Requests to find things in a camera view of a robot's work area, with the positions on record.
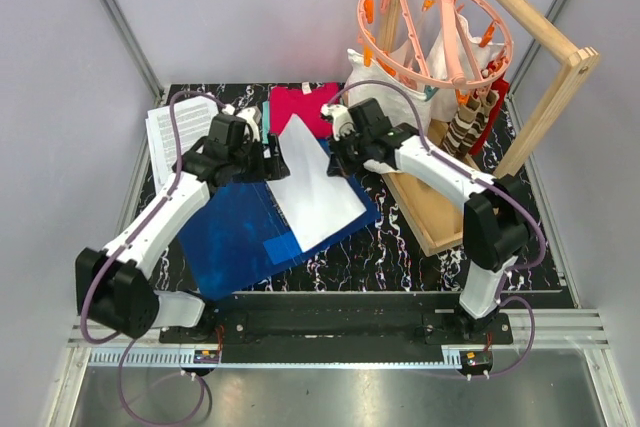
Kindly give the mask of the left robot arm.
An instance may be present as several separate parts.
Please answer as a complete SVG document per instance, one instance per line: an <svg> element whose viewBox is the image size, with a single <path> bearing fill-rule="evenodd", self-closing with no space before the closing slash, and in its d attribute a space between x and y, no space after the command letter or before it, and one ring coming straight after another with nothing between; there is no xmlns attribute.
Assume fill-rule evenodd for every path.
<svg viewBox="0 0 640 427"><path fill-rule="evenodd" d="M135 220L102 249L80 252L76 299L86 341L97 341L90 321L132 339L171 327L196 343L214 335L216 319L199 295L156 290L149 280L164 250L221 188L289 176L277 136L263 136L260 122L255 107L216 114L208 134L177 159L165 186Z"/></svg>

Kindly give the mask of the white paper sheets stack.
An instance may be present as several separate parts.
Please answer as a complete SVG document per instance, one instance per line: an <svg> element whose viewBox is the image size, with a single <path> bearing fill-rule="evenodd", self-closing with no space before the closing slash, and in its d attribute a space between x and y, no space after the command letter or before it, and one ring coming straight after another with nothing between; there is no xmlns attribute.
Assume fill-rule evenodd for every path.
<svg viewBox="0 0 640 427"><path fill-rule="evenodd" d="M290 175L267 185L303 252L347 227L366 212L348 181L327 175L329 156L299 116L279 135Z"/></svg>

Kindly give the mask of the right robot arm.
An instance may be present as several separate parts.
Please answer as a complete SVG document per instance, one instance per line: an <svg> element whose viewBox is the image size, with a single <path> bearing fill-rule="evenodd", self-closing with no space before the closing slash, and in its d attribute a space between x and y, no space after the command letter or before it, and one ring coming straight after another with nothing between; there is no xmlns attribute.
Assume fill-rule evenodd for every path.
<svg viewBox="0 0 640 427"><path fill-rule="evenodd" d="M444 196L463 217L462 245L470 262L465 287L445 328L466 343L486 336L499 312L499 286L529 242L530 228L513 201L517 180L496 179L443 153L410 124L393 125L375 99L351 107L325 104L331 125L330 176L360 168L407 174Z"/></svg>

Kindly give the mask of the blue plastic folder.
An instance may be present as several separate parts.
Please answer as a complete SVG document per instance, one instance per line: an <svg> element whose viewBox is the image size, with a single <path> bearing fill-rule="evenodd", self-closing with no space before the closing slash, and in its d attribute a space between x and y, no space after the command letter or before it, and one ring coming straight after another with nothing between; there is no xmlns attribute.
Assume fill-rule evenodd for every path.
<svg viewBox="0 0 640 427"><path fill-rule="evenodd" d="M219 300L301 264L380 220L375 202L358 180L350 177L347 182L365 212L307 251L298 245L266 183L232 183L219 189L178 233L200 293Z"/></svg>

